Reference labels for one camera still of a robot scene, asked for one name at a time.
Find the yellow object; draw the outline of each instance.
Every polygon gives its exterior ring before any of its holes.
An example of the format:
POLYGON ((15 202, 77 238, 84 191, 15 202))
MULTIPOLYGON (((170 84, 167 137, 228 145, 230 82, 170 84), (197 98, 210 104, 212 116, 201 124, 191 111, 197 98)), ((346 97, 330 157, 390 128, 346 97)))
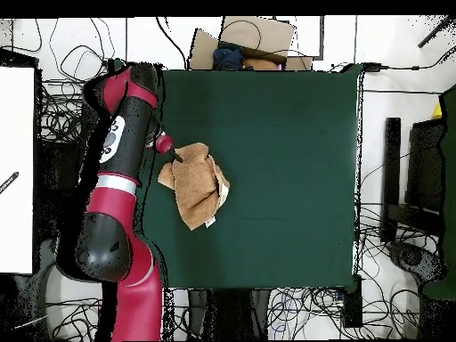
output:
POLYGON ((436 108, 434 109, 434 113, 432 114, 432 119, 437 119, 442 117, 442 109, 440 109, 440 102, 437 104, 436 108))

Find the blue object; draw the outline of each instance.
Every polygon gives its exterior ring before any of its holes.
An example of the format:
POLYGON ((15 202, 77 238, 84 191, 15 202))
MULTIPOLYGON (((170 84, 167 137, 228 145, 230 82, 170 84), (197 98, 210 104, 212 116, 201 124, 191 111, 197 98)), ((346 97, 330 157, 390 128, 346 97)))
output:
POLYGON ((219 48, 214 51, 215 70, 239 70, 243 60, 239 49, 219 48))

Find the brown towel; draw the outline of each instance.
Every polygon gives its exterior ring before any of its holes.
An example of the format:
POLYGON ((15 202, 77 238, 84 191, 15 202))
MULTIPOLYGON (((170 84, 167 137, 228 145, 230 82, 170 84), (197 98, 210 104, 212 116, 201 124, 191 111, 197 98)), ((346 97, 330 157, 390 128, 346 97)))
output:
POLYGON ((197 142, 175 150, 183 162, 166 163, 159 183, 175 191, 177 209, 191 231, 215 215, 224 204, 230 183, 216 165, 206 144, 197 142))

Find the white floor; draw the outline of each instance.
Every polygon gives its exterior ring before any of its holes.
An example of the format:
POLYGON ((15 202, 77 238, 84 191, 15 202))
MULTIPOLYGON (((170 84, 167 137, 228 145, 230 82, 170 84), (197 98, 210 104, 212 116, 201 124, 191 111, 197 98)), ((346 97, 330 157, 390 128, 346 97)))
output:
MULTIPOLYGON (((293 23, 295 16, 287 18, 293 23)), ((110 37, 115 48, 115 56, 130 61, 161 62, 169 69, 181 69, 183 59, 179 52, 161 34, 154 18, 128 19, 103 19, 110 27, 110 37)), ((299 31, 299 48, 302 53, 316 55, 315 50, 319 45, 318 21, 315 18, 301 18, 297 16, 299 31)), ((456 44, 450 31, 444 31, 431 40, 428 45, 419 49, 419 41, 436 25, 437 17, 427 16, 325 16, 324 23, 324 59, 315 61, 313 69, 328 70, 331 64, 341 62, 366 62, 375 61, 391 67, 410 67, 414 65, 428 66, 433 64, 441 55, 456 44)), ((220 31, 221 18, 168 18, 169 28, 161 19, 161 23, 169 35, 181 47, 184 54, 188 54, 195 28, 206 30, 217 37, 220 31)), ((52 48, 57 61, 62 61, 71 48, 77 45, 89 45, 98 53, 100 40, 95 32, 94 25, 89 19, 60 19, 57 26, 56 19, 38 20, 43 46, 35 54, 40 59, 43 69, 43 79, 59 78, 61 75, 56 68, 53 52, 49 46, 49 39, 55 28, 52 38, 52 48)), ((113 48, 110 45, 108 30, 98 19, 94 19, 100 30, 102 44, 106 56, 111 56, 113 48)), ((5 34, 0 33, 0 43, 5 44, 5 34)), ((28 49, 36 49, 39 44, 37 27, 34 20, 16 20, 14 26, 14 45, 28 49)), ((63 68, 74 71, 80 53, 73 53, 63 68)), ((375 74, 366 74, 364 79, 364 102, 362 107, 362 177, 382 164, 383 159, 383 133, 385 120, 388 117, 399 117, 402 120, 402 154, 408 149, 408 135, 414 122, 431 118, 434 107, 438 101, 438 93, 445 91, 456 84, 456 64, 454 57, 432 69, 420 71, 386 70, 375 74), (410 91, 419 93, 400 93, 410 91)), ((99 62, 86 54, 81 60, 77 76, 90 77, 99 67, 99 62)), ((402 159, 401 169, 401 199, 403 200, 404 185, 406 182, 405 171, 407 159, 402 159)), ((362 202, 379 203, 381 187, 381 169, 366 179, 362 187, 362 202)), ((365 206, 372 211, 379 212, 378 206, 365 206)), ((378 245, 378 240, 370 238, 370 242, 378 245)), ((364 258, 364 270, 381 286, 386 301, 399 289, 416 289, 411 276, 395 268, 388 258, 381 253, 375 258, 364 258)), ((362 294, 365 304, 379 300, 379 288, 366 273, 362 273, 367 280, 362 284, 362 294)), ((294 297, 301 297, 302 290, 295 290, 294 297)), ((63 278, 56 270, 53 271, 47 292, 49 302, 60 302, 69 299, 83 299, 86 297, 101 297, 101 288, 97 284, 83 284, 63 278)), ((282 309, 283 304, 271 303, 274 309, 282 309)), ((184 291, 175 292, 176 305, 186 305, 187 296, 184 291)), ((402 311, 418 311, 418 300, 412 294, 404 293, 395 298, 395 305, 402 311)), ((385 311, 385 305, 367 305, 366 312, 385 311)), ((176 309, 176 314, 181 314, 182 309, 176 309)), ((318 313, 300 311, 290 317, 297 318, 287 321, 285 314, 277 313, 278 319, 270 328, 270 339, 288 339, 297 333, 297 339, 329 339, 339 338, 339 332, 327 316, 318 313)), ((366 313, 364 320, 378 319, 380 314, 366 313)), ((48 318, 50 325, 55 327, 62 320, 61 313, 53 311, 48 318)), ((391 324, 389 318, 383 323, 391 324)), ((376 337, 386 337, 386 328, 368 327, 376 337)), ((67 334, 73 335, 70 327, 65 329, 67 334)), ((354 336, 354 330, 346 333, 354 336)), ((413 330, 407 332, 413 337, 413 330)), ((393 332, 391 338, 400 336, 393 332)), ((183 339, 183 333, 177 333, 175 339, 183 339)))

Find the black pen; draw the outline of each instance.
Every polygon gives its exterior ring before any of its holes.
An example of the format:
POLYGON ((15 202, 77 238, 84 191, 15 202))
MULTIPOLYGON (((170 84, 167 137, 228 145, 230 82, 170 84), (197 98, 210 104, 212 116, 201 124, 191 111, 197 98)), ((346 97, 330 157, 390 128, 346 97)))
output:
POLYGON ((12 184, 12 182, 13 182, 16 178, 18 178, 18 176, 19 176, 19 172, 14 172, 14 173, 10 176, 10 178, 8 178, 4 183, 2 183, 2 185, 0 186, 0 194, 1 194, 2 192, 4 192, 4 191, 6 190, 6 188, 7 188, 8 186, 10 186, 10 185, 12 184))

